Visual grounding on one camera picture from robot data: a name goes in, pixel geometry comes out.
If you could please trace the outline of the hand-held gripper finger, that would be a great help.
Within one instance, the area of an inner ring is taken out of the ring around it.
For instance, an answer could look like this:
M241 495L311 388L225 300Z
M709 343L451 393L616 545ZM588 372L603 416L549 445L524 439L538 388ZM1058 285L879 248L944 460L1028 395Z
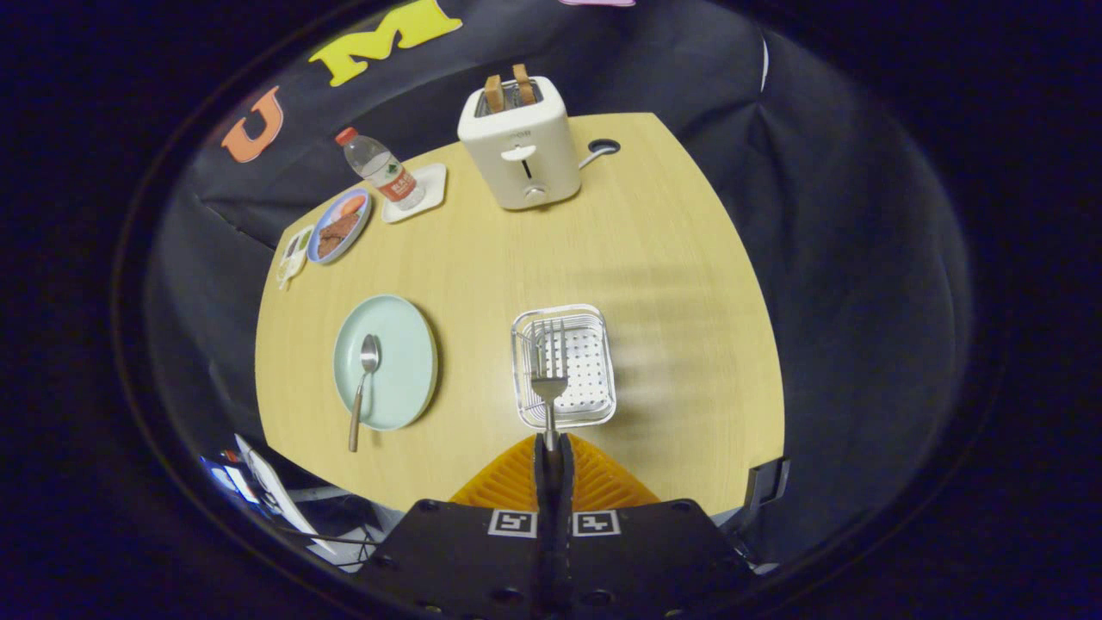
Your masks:
M557 454L532 448L532 509L421 499L375 547L363 584L418 619L542 619L557 613Z
M561 619L712 619L758 577L693 499L638 502L611 476L611 504L584 505L582 440L555 452L555 614Z

